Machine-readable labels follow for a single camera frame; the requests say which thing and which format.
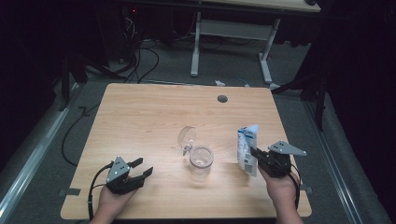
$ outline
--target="table top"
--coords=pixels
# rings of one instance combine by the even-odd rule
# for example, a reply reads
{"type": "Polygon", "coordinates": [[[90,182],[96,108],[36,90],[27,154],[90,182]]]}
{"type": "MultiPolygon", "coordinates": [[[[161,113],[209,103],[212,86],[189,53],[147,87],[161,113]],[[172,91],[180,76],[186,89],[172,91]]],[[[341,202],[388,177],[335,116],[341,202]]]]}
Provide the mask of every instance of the table top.
{"type": "MultiPolygon", "coordinates": [[[[287,141],[272,93],[265,88],[110,84],[106,88],[84,147],[61,216],[88,218],[87,198],[95,174],[117,156],[126,162],[144,158],[130,173],[154,170],[119,218],[275,217],[276,211],[261,176],[239,168],[237,130],[259,124],[257,146],[287,141]],[[228,98],[218,101],[219,95],[228,98]],[[189,157],[177,144],[185,126],[196,128],[196,144],[214,152],[208,176],[191,174],[189,157]]],[[[104,184],[107,172],[96,180],[104,184]]],[[[93,191],[97,207],[100,188],[93,191]]],[[[311,214],[304,191],[298,209],[311,214]]]]}
{"type": "Polygon", "coordinates": [[[294,10],[301,12],[320,12],[320,6],[309,6],[305,0],[202,0],[220,4],[240,5],[245,7],[266,7],[273,9],[294,10]]]}

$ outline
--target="metal rail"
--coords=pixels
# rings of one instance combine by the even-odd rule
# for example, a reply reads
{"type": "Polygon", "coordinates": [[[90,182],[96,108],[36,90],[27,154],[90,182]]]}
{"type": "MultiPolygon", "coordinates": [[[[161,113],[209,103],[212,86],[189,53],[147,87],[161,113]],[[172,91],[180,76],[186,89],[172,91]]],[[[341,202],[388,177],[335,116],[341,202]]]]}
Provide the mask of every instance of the metal rail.
{"type": "Polygon", "coordinates": [[[353,201],[349,188],[347,187],[347,184],[342,177],[340,170],[338,169],[334,157],[332,156],[332,151],[327,143],[325,134],[318,129],[318,125],[315,122],[315,112],[312,105],[309,102],[303,102],[303,106],[306,113],[308,114],[312,126],[315,128],[315,131],[317,133],[318,140],[323,149],[322,151],[326,166],[329,169],[330,176],[332,177],[332,181],[334,183],[335,189],[338,192],[341,203],[344,206],[349,222],[359,224],[363,223],[363,221],[361,220],[361,215],[359,214],[358,208],[353,201]]]}
{"type": "MultiPolygon", "coordinates": [[[[73,86],[72,91],[76,91],[77,89],[78,89],[78,84],[76,83],[73,86]]],[[[73,94],[70,103],[72,103],[76,99],[78,92],[76,92],[76,94],[73,94]]],[[[6,223],[9,217],[11,216],[12,211],[20,201],[23,193],[25,192],[31,180],[35,176],[35,172],[38,170],[38,167],[40,166],[45,155],[47,154],[52,139],[55,137],[55,134],[58,132],[59,128],[61,127],[64,118],[66,117],[68,112],[69,112],[69,107],[66,107],[63,111],[59,112],[59,114],[56,116],[56,120],[50,126],[47,134],[43,136],[43,138],[38,142],[32,155],[24,164],[17,178],[14,180],[14,183],[9,188],[6,196],[4,197],[3,201],[0,203],[0,224],[6,223]]]]}

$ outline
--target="hand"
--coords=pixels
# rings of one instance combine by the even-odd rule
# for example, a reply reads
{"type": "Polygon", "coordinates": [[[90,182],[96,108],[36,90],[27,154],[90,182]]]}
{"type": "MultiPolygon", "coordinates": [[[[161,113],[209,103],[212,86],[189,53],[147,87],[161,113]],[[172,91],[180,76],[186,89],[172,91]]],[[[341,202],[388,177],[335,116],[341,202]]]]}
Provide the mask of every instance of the hand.
{"type": "Polygon", "coordinates": [[[106,186],[103,186],[100,192],[98,209],[90,223],[111,223],[136,192],[137,189],[123,195],[113,194],[106,186]]]}
{"type": "MultiPolygon", "coordinates": [[[[274,205],[281,205],[283,203],[293,203],[296,198],[296,188],[293,181],[288,175],[282,178],[274,178],[269,176],[260,166],[259,171],[267,182],[267,191],[270,198],[273,200],[274,205]]],[[[290,173],[291,176],[299,182],[295,173],[290,173]]]]}
{"type": "MultiPolygon", "coordinates": [[[[296,188],[290,177],[286,175],[282,178],[273,178],[260,166],[259,171],[267,183],[268,195],[273,200],[273,204],[276,209],[277,223],[303,223],[294,204],[296,188]]],[[[290,174],[298,183],[299,179],[297,175],[295,173],[290,174]]]]}

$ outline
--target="clear glass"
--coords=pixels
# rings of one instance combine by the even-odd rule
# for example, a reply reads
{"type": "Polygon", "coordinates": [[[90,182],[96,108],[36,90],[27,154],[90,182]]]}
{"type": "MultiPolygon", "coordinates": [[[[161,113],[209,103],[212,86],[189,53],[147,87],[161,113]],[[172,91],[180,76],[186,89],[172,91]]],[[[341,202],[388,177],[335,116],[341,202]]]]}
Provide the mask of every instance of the clear glass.
{"type": "Polygon", "coordinates": [[[183,150],[183,156],[191,150],[195,136],[196,131],[194,127],[186,126],[181,130],[180,134],[178,135],[177,142],[183,150]]]}
{"type": "Polygon", "coordinates": [[[190,152],[190,169],[194,175],[208,175],[213,163],[213,152],[208,147],[195,147],[190,152]]]}

